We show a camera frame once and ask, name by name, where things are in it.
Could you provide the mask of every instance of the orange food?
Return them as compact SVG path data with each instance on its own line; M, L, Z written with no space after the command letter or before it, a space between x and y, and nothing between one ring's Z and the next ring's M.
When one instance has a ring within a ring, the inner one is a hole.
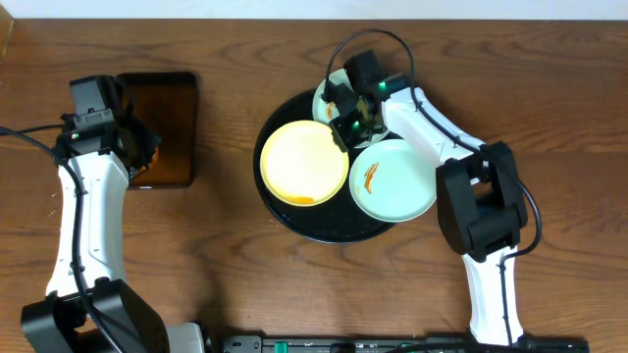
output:
M307 196L287 196L286 199L288 199L290 202L301 204L301 205L314 203L314 199Z
M327 105L327 118L329 120L334 118L334 111L333 111L334 107L336 107L336 104L334 104L334 102Z
M373 179L373 174L379 166L380 162L373 164L364 174L364 188L366 188L366 191L368 191L370 194L373 193L371 192L371 180Z

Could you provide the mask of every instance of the wooden table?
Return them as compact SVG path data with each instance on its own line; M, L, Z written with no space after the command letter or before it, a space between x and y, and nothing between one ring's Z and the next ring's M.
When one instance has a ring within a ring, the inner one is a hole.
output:
M625 351L626 23L18 21L0 65L0 125L57 122L73 111L74 78L195 71L195 182L129 191L124 210L129 284L167 324L269 335L463 331L466 275L434 208L372 240L321 244L279 225L253 182L264 121L317 85L338 43L368 26L407 39L421 86L446 116L515 151L545 225L541 246L517 261L524 328ZM404 52L377 35L347 46L338 65L367 48L390 71L407 71ZM34 136L50 145L55 133ZM0 139L0 166L0 350L28 352L20 312L43 299L52 274L60 182L45 155L13 138ZM524 244L532 233L524 229Z

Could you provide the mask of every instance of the wire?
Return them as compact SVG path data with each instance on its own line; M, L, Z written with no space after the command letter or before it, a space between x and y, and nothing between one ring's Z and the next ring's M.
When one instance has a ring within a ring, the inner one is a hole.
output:
M23 132L14 131L9 128L0 126L0 135L2 136L12 135L16 138L19 138L20 140L23 140L25 142L28 142L34 145L35 147L39 148L41 151L45 152L50 157L52 157L52 159L55 160L61 167L63 167L70 175L70 178L75 184L75 195L77 198L77 207L75 210L75 223L74 223L74 228L72 232L72 263L70 264L70 266L72 268L72 272L75 277L75 282L77 284L78 296L80 297L80 301L82 302L82 305L87 311L87 314L89 314L89 316L94 321L94 323L96 324L96 326L98 327L102 335L105 337L105 339L109 342L109 344L111 344L111 346L119 353L125 353L120 343L111 334L111 331L109 331L109 328L107 328L105 323L100 318L100 315L98 314L98 311L96 310L96 308L93 306L93 303L89 301L89 298L87 297L87 292L85 290L85 286L84 286L85 278L82 275L83 268L82 268L82 265L80 264L80 215L81 215L80 210L82 209L82 196L84 194L84 191L80 185L79 177L77 176L75 171L72 168L70 168L70 166L68 165L68 161L65 161L63 158L58 156L55 151L53 151L51 148L47 147L43 143L35 140L32 137L26 136Z
M338 48L336 48L336 51L334 51L334 54L332 55L332 58L330 59L330 63L327 66L327 74L325 76L325 92L324 92L325 93L325 97L327 97L327 93L328 93L328 90L329 90L329 85L330 85L329 78L330 78L330 73L332 71L332 65L334 64L334 59L338 55L339 51L351 39L353 39L353 38L355 38L357 36L363 35L363 34L367 34L367 33L381 33L381 34L388 35L388 36L394 38L397 42L399 42L399 44L401 44L401 46L403 46L403 48L405 49L405 51L408 54L408 59L410 60L410 95L412 96L412 101L414 102L414 105L416 106L416 109L419 112L421 112L421 114L423 114L423 116L425 116L425 119L427 119L430 122L430 124L432 124L435 128L437 128L440 132L442 132L447 138L451 139L453 142L455 142L460 147L462 147L464 149L467 149L467 150L473 152L474 154L479 154L486 161L488 161L489 163L494 164L496 166L496 168L500 169L508 178L510 178L517 185L517 187L519 187L519 189L521 189L521 191L525 195L526 199L528 200L528 203L530 204L530 208L532 209L532 213L534 215L535 224L536 224L536 233L535 233L534 240L532 241L532 243L527 248L525 248L523 250L515 251L515 252L513 252L511 254L508 254L508 255L505 255L505 256L501 257L501 259L499 260L499 275L500 275L500 278L501 278L501 299L502 299L502 305L503 305L503 320L504 320L504 323L505 323L505 326L506 326L506 334L508 336L508 344L512 345L512 333L510 331L510 322L508 320L508 302L507 302L507 298L506 298L505 262L508 259L513 259L515 257L526 255L526 254L530 253L541 242L541 238L543 237L543 227L542 227L542 221L541 221L541 211L539 210L539 206L537 205L537 202L535 201L535 199L532 196L532 193L530 192L528 187L519 179L519 177L517 177L515 175L515 173L513 171L510 170L510 168L505 166L498 159L496 159L493 156L491 156L485 150L484 147L480 147L478 149L478 148L473 147L473 146L465 143L464 141L460 140L459 136L453 135L451 133L451 131L446 129L444 126L441 126L437 121L434 120L434 118L432 118L432 116L430 116L430 114L425 110L425 108L423 108L423 103L419 102L419 100L416 98L416 93L414 92L414 88L416 87L416 83L415 83L416 73L415 73L415 67L414 67L414 55L412 55L412 50L410 49L408 44L403 39L401 39L398 35L390 32L390 31L383 30L383 29L366 28L366 29L359 30L359 31L357 31L355 33L352 33L350 36L348 36L338 46Z
M35 132L35 131L42 131L42 130L46 130L46 129L50 129L50 128L63 128L63 124L55 124L55 125L48 125L48 126L38 126L38 127L30 127L30 128L25 128L23 130L18 130L15 131L17 133L29 133L29 132ZM10 133L6 133L6 132L0 132L0 136L6 136L6 135L10 135Z

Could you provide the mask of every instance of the white wall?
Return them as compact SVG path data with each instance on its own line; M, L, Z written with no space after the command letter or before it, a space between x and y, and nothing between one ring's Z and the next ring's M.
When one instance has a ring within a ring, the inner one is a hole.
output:
M16 19L628 20L628 0L0 0Z

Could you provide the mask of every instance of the green switch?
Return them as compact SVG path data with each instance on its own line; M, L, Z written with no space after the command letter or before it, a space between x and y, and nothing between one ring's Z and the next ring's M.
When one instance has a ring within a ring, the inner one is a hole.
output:
M288 344L286 342L276 342L275 353L288 353Z

